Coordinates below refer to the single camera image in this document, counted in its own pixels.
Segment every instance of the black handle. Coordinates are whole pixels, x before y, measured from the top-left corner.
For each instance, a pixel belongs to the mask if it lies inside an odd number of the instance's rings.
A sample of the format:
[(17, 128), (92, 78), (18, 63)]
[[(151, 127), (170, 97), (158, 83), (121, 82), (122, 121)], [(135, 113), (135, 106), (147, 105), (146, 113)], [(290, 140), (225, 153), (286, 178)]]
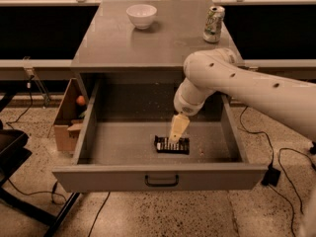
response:
[(149, 183), (149, 176), (146, 175), (146, 176), (145, 176), (145, 184), (146, 184), (146, 186), (148, 186), (148, 187), (175, 187), (175, 186), (177, 186), (178, 183), (179, 183), (179, 176), (176, 175), (175, 178), (176, 178), (175, 182), (174, 182), (174, 183), (171, 183), (171, 184), (151, 184), (151, 183)]

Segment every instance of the cardboard box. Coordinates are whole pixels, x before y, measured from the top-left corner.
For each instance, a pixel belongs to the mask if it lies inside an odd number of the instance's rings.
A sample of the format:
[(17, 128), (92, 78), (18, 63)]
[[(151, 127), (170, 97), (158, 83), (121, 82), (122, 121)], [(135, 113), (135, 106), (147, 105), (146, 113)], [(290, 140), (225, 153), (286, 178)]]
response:
[(60, 103), (56, 119), (53, 124), (58, 151), (75, 150), (79, 132), (70, 132), (67, 129), (79, 119), (86, 107), (76, 104), (76, 99), (82, 95), (76, 79), (71, 79)]

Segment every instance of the white bowl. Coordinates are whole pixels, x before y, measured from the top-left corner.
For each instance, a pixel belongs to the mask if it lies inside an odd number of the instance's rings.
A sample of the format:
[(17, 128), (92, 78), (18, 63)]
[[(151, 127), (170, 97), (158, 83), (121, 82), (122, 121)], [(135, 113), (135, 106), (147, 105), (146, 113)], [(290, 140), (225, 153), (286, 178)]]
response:
[(148, 4), (136, 4), (127, 8), (126, 13), (130, 21), (138, 29), (147, 29), (154, 22), (157, 9)]

